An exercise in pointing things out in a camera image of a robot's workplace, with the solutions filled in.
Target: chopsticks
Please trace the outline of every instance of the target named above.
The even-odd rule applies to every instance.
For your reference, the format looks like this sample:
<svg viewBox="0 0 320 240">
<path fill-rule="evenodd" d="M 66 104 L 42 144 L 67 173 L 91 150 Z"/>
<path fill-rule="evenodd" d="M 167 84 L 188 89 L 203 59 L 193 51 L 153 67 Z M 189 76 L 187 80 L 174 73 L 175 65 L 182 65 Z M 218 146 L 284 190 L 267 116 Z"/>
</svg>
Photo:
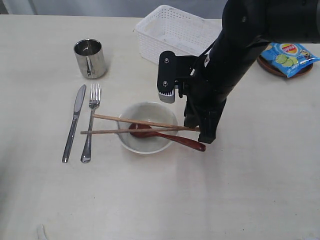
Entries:
<svg viewBox="0 0 320 240">
<path fill-rule="evenodd" d="M 128 118 L 123 118 L 123 117 L 106 116 L 106 115 L 99 115 L 99 114 L 94 114 L 93 117 L 96 119 L 111 120 L 111 121 L 123 122 L 123 123 L 129 123 L 129 124 L 142 124 L 142 125 L 149 125 L 149 126 L 160 127 L 160 128 L 94 130 L 94 131 L 81 131 L 80 134 L 88 134 L 88 133 L 91 133 L 91 134 L 120 134 L 120 133 L 171 132 L 171 131 L 200 132 L 199 127 L 190 128 L 190 127 L 177 126 L 177 125 L 166 124 L 166 123 L 151 122 L 151 121 L 139 121 L 139 120 L 128 119 Z"/>
<path fill-rule="evenodd" d="M 194 131 L 194 132 L 200 132 L 200 128 L 190 128 L 190 127 L 185 127 L 185 126 L 176 126 L 172 124 L 166 124 L 166 123 L 159 123 L 159 122 L 151 122 L 151 121 L 139 121 L 139 120 L 134 120 L 134 119 L 128 119 L 128 118 L 123 118 L 123 117 L 115 117 L 115 116 L 106 116 L 106 115 L 99 115 L 99 114 L 94 114 L 94 118 L 96 119 L 105 119 L 105 120 L 112 120 L 116 122 L 123 122 L 123 123 L 129 123 L 129 124 L 142 124 L 142 125 L 149 125 L 149 126 L 154 126 L 154 127 L 161 127 L 162 128 L 173 128 L 176 129 L 175 131 Z M 144 131 L 144 132 L 154 132 L 156 129 L 151 129 L 151 131 Z"/>
</svg>

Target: spoon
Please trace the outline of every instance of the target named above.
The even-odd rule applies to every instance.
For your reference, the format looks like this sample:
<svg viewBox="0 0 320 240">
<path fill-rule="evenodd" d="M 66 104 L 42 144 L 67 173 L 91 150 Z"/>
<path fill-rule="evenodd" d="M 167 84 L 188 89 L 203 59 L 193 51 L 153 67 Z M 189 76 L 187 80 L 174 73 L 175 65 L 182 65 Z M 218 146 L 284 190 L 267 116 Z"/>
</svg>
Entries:
<svg viewBox="0 0 320 240">
<path fill-rule="evenodd" d="M 130 125 L 129 129 L 152 129 L 152 127 L 149 125 L 133 123 Z M 150 137 L 161 137 L 161 138 L 169 139 L 171 141 L 185 145 L 189 148 L 198 150 L 200 152 L 204 152 L 206 150 L 206 145 L 204 145 L 198 141 L 194 141 L 194 140 L 191 140 L 191 139 L 188 139 L 185 137 L 181 137 L 181 136 L 167 135 L 167 134 L 163 134 L 163 133 L 160 133 L 157 131 L 130 132 L 130 134 L 136 138 L 139 138 L 139 139 L 150 138 Z"/>
</svg>

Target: white plastic basket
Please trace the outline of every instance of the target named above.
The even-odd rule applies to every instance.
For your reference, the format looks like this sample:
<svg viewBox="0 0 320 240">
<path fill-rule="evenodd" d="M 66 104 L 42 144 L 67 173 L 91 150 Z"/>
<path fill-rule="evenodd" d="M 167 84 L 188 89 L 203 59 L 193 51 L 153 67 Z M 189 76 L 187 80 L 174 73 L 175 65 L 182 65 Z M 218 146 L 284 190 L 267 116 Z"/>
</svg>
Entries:
<svg viewBox="0 0 320 240">
<path fill-rule="evenodd" d="M 164 51 L 199 56 L 218 37 L 221 26 L 168 5 L 161 5 L 136 26 L 143 58 L 158 64 Z"/>
</svg>

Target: chip bag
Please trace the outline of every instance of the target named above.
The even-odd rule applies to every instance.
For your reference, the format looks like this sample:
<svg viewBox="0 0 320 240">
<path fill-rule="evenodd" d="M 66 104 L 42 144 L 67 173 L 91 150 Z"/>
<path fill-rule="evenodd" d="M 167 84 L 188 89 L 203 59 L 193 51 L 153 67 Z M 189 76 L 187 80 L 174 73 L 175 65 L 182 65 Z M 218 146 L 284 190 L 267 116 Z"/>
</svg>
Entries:
<svg viewBox="0 0 320 240">
<path fill-rule="evenodd" d="M 261 56 L 288 78 L 306 66 L 320 61 L 319 57 L 298 43 L 270 43 Z"/>
</svg>

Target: brown plate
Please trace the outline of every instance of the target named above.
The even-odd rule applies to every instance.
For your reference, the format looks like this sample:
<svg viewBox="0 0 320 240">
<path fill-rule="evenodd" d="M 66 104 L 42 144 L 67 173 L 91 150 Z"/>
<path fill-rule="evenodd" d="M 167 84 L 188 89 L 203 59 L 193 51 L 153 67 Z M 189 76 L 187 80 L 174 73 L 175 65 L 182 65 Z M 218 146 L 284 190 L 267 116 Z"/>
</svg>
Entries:
<svg viewBox="0 0 320 240">
<path fill-rule="evenodd" d="M 284 77 L 287 78 L 286 75 L 284 75 L 281 71 L 279 71 L 276 67 L 272 66 L 267 60 L 265 60 L 262 56 L 259 56 L 256 60 L 258 62 L 258 64 L 260 65 L 260 67 L 262 67 L 264 70 L 266 70 L 267 72 L 280 76 L 280 77 Z M 302 75 L 307 74 L 308 72 L 311 71 L 311 69 L 313 68 L 314 64 L 310 64 L 304 68 L 302 68 L 296 75 L 290 77 L 290 78 L 296 78 L 296 77 L 300 77 Z"/>
</svg>

